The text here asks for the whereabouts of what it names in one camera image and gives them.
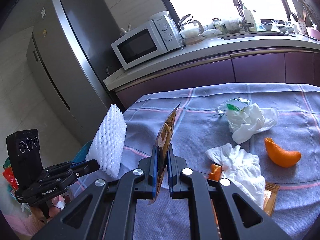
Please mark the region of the person's left hand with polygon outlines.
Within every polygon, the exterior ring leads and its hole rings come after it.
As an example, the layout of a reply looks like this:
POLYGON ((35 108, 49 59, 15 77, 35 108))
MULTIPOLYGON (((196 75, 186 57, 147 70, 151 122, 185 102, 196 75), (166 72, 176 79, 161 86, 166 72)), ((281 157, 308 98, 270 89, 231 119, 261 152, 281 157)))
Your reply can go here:
POLYGON ((50 200, 48 205, 48 215, 44 215, 43 211, 39 207, 31 206, 31 213, 43 223, 47 223, 52 220, 62 209, 65 207, 65 199, 59 195, 50 200))

